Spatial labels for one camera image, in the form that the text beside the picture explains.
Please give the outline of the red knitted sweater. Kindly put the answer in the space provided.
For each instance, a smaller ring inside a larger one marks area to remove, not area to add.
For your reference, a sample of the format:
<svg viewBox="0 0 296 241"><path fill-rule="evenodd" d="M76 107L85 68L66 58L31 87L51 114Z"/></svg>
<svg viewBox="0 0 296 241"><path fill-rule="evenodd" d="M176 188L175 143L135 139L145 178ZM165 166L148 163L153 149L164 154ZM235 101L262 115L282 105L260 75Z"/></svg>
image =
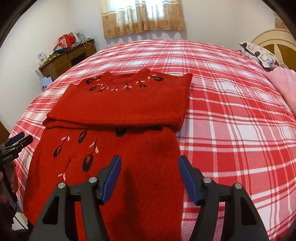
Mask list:
<svg viewBox="0 0 296 241"><path fill-rule="evenodd" d="M110 72L71 84L47 114L31 159L23 212L35 224L58 183L77 185L121 158L101 207L111 240L180 240L184 185L176 133L192 74Z"/></svg>

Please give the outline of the white blue shopping bag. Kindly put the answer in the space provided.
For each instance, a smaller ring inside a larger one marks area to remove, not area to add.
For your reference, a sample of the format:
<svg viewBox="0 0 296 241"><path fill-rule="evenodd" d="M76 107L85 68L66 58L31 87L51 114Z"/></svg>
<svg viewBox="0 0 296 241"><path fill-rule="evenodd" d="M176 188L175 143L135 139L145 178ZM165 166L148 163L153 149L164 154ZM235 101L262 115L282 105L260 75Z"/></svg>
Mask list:
<svg viewBox="0 0 296 241"><path fill-rule="evenodd" d="M44 91L53 82L51 76L42 79L42 90Z"/></svg>

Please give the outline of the brown wooden desk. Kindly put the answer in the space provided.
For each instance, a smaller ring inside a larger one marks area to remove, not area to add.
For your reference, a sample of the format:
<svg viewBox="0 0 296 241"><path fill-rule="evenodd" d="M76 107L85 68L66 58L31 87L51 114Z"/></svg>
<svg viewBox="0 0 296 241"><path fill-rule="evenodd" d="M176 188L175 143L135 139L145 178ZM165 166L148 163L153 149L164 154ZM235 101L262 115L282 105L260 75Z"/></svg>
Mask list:
<svg viewBox="0 0 296 241"><path fill-rule="evenodd" d="M88 39L75 47L69 48L63 53L54 56L38 69L44 77L51 77L54 81L71 67L77 65L95 53L96 42L94 39Z"/></svg>

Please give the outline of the red white plaid bedspread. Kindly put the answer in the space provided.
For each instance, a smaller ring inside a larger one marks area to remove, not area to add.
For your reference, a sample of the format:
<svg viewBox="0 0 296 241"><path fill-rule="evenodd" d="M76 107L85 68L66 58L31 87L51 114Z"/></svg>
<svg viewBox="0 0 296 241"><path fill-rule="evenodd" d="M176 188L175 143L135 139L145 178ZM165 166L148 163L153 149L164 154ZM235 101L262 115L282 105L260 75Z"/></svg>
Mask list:
<svg viewBox="0 0 296 241"><path fill-rule="evenodd" d="M258 63L236 50L182 40L107 47L62 74L32 101L13 129L34 138L16 163L22 211L43 122L69 85L106 72L122 75L143 69L178 77L192 74L188 108L176 133L180 154L219 184L241 183L270 240L287 232L295 220L293 112ZM184 188L180 240L189 239L198 212Z"/></svg>

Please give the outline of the red gift bag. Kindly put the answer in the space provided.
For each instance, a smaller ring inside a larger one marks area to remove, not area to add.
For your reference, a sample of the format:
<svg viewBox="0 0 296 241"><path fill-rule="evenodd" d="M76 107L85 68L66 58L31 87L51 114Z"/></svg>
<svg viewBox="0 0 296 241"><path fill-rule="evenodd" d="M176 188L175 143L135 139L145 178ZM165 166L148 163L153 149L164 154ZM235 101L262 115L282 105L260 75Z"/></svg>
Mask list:
<svg viewBox="0 0 296 241"><path fill-rule="evenodd" d="M67 47L71 47L74 43L75 43L76 39L74 36L71 36L69 34L67 35L62 35L61 37L59 37L58 39L58 45L61 48L67 48Z"/></svg>

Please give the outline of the pink blanket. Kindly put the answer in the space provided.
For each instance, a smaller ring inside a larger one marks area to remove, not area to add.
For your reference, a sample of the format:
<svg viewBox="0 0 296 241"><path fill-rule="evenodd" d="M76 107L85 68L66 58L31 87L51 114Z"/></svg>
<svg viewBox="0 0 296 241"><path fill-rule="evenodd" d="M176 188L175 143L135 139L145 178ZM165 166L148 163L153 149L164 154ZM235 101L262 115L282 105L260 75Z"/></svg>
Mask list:
<svg viewBox="0 0 296 241"><path fill-rule="evenodd" d="M283 96L292 112L295 114L296 102L296 79L295 71L277 67L266 73L267 79L274 85Z"/></svg>

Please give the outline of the white brown patterned pillow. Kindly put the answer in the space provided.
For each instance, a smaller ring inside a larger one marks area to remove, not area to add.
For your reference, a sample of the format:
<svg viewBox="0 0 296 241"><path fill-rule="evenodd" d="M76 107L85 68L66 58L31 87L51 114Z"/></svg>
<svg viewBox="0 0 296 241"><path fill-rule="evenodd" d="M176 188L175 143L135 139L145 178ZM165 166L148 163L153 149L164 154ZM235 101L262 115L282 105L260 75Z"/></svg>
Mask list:
<svg viewBox="0 0 296 241"><path fill-rule="evenodd" d="M239 47L242 54L259 63L266 70L271 71L277 67L288 69L283 61L264 47L245 41L239 43Z"/></svg>

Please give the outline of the beige patterned window curtain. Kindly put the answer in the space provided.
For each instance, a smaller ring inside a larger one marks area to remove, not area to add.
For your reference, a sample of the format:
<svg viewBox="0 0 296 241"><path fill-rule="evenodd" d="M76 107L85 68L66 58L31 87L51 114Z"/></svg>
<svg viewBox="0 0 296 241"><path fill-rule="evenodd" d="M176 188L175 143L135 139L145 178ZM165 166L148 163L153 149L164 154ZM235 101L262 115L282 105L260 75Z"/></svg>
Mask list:
<svg viewBox="0 0 296 241"><path fill-rule="evenodd" d="M104 38L147 31L183 31L180 1L101 1Z"/></svg>

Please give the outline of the cream wooden headboard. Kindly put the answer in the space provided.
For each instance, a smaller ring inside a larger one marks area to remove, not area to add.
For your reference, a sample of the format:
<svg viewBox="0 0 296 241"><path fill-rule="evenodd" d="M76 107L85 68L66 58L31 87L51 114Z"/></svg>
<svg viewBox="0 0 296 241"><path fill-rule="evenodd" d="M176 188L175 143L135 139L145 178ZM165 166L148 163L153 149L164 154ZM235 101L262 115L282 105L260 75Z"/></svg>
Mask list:
<svg viewBox="0 0 296 241"><path fill-rule="evenodd" d="M279 60L295 71L295 39L288 30L272 29L255 37L252 43L262 46L273 53Z"/></svg>

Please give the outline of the white card on wall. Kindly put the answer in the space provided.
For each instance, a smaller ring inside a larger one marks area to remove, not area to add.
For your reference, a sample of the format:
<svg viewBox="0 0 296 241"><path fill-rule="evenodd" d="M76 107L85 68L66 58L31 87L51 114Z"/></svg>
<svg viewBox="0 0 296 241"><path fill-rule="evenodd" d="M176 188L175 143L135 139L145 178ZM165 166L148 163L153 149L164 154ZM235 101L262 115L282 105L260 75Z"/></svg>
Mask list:
<svg viewBox="0 0 296 241"><path fill-rule="evenodd" d="M43 52L41 52L37 55L37 57L39 60L39 65L42 66L46 62L47 56Z"/></svg>

